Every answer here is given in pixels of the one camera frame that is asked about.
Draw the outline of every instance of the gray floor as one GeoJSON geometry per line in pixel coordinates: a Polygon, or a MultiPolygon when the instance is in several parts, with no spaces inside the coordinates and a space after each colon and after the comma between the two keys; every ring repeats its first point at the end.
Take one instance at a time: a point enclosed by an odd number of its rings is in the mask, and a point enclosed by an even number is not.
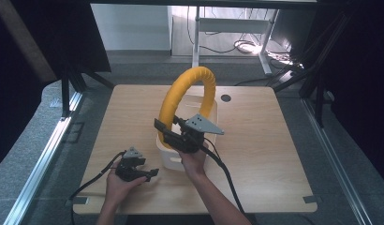
{"type": "MultiPolygon", "coordinates": [[[[120,57],[110,55],[110,60],[116,62],[115,59],[119,60],[120,57]]],[[[113,72],[102,75],[117,84],[171,84],[179,74],[190,68],[188,58],[133,58],[134,61],[130,61],[135,63],[113,63],[113,72]]],[[[203,59],[201,63],[214,72],[218,85],[234,85],[241,81],[264,79],[257,61],[211,58],[203,59]]],[[[82,105],[72,121],[72,127],[60,144],[22,224],[70,224],[70,208],[65,206],[65,201],[80,185],[111,97],[110,89],[89,77],[84,78],[88,89],[83,93],[82,105]]],[[[246,85],[265,85],[267,82],[268,80],[261,80],[246,85]]],[[[303,110],[297,95],[298,87],[296,84],[277,93],[277,98],[308,181],[319,199],[318,210],[313,214],[256,214],[257,221],[259,224],[358,224],[303,110]]],[[[0,166],[0,224],[6,219],[61,115],[61,108],[50,107],[52,100],[60,98],[60,94],[59,82],[44,90],[43,100],[35,117],[0,166]]],[[[373,224],[384,224],[383,180],[336,121],[329,105],[324,108],[324,125],[350,179],[363,199],[373,224]]],[[[76,224],[93,224],[96,216],[76,215],[75,220],[76,224]]],[[[125,221],[126,216],[117,218],[117,224],[124,224],[125,221]]]]}

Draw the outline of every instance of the hand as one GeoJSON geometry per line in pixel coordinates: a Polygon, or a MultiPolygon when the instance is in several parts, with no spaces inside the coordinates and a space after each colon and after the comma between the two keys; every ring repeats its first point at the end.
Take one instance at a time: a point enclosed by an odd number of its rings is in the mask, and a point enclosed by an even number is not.
{"type": "Polygon", "coordinates": [[[112,169],[107,177],[107,190],[105,202],[113,203],[115,205],[120,204],[127,196],[128,192],[135,186],[138,186],[146,181],[146,177],[140,177],[133,181],[126,182],[115,174],[116,167],[119,161],[116,161],[112,165],[112,169]]]}
{"type": "Polygon", "coordinates": [[[196,179],[199,176],[206,175],[204,171],[204,161],[206,159],[206,154],[199,150],[196,153],[183,153],[176,149],[180,154],[181,162],[184,165],[186,175],[189,179],[196,179]]]}

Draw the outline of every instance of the wall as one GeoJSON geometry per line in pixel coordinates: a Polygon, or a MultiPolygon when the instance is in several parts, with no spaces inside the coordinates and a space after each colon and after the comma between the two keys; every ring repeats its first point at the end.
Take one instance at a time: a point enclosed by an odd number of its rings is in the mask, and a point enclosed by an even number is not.
{"type": "Polygon", "coordinates": [[[171,49],[171,10],[167,6],[92,4],[107,51],[171,49]]]}

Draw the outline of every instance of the yellow foam tube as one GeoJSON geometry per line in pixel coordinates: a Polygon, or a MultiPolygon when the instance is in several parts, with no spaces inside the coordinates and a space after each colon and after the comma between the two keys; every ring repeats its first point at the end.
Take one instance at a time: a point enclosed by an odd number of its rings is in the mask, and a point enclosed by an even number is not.
{"type": "MultiPolygon", "coordinates": [[[[212,110],[214,97],[215,97],[215,76],[211,70],[206,67],[192,67],[181,74],[178,79],[172,84],[170,90],[166,94],[165,99],[160,109],[159,120],[166,125],[166,128],[171,130],[172,120],[178,104],[183,98],[186,91],[192,84],[203,81],[204,97],[200,106],[199,113],[205,118],[209,118],[210,111],[212,110]]],[[[162,144],[171,149],[171,147],[164,143],[163,134],[158,132],[159,140],[162,144]]]]}

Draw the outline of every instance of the wooden table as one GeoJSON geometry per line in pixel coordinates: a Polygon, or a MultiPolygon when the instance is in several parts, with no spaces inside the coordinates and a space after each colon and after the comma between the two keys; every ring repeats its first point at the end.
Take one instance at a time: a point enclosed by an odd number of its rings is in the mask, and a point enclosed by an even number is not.
{"type": "MultiPolygon", "coordinates": [[[[118,213],[205,214],[207,209],[184,172],[163,167],[156,147],[157,118],[169,90],[166,85],[118,85],[96,138],[82,183],[96,176],[119,152],[135,146],[146,158],[142,170],[159,168],[151,182],[135,188],[118,213]]],[[[187,94],[202,96],[202,86],[187,94]]],[[[218,126],[225,135],[215,146],[229,168],[246,213],[314,212],[312,196],[303,166],[288,132],[276,96],[269,87],[217,86],[218,126]],[[229,95],[231,101],[221,100],[229,95]]],[[[215,185],[234,203],[223,171],[208,158],[206,171],[215,185]]],[[[106,174],[83,190],[87,204],[75,204],[78,214],[98,214],[105,198],[106,174]]]]}

